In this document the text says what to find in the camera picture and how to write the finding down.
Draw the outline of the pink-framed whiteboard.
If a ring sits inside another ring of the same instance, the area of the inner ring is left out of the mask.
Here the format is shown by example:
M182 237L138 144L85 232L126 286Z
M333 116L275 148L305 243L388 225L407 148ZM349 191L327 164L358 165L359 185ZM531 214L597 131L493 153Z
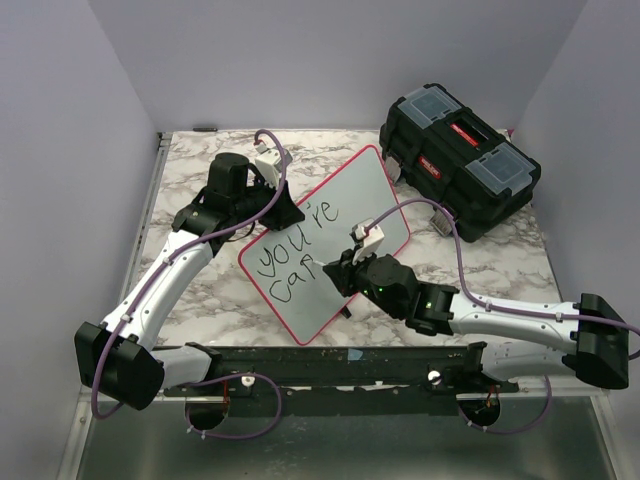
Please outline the pink-framed whiteboard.
M312 260L338 259L356 224L397 203L380 153L367 145L298 202L304 221L240 251L240 267L297 344L309 344L349 302Z

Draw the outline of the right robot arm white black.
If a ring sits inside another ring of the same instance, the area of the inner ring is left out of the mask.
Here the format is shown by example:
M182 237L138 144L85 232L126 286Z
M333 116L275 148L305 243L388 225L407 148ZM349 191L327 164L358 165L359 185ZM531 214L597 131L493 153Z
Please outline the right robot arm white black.
M456 287L419 280L391 255L353 257L348 249L322 268L342 296L361 293L422 335L509 339L461 365L461 382L471 391L483 391L495 380L539 375L574 375L608 390L629 385L629 329L599 295L547 304L469 298Z

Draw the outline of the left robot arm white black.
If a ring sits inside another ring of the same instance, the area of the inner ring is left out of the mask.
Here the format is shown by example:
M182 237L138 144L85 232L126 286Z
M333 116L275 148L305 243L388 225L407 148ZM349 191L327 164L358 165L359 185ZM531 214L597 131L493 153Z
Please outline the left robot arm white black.
M304 220L283 176L290 162L287 150L266 146L254 160L216 155L206 185L178 211L161 253L139 283L99 324L80 326L74 344L95 417L105 416L99 395L142 410L164 389L189 384L209 395L220 387L222 372L212 350L196 344L167 352L154 348L184 291L237 230L261 224L280 231Z

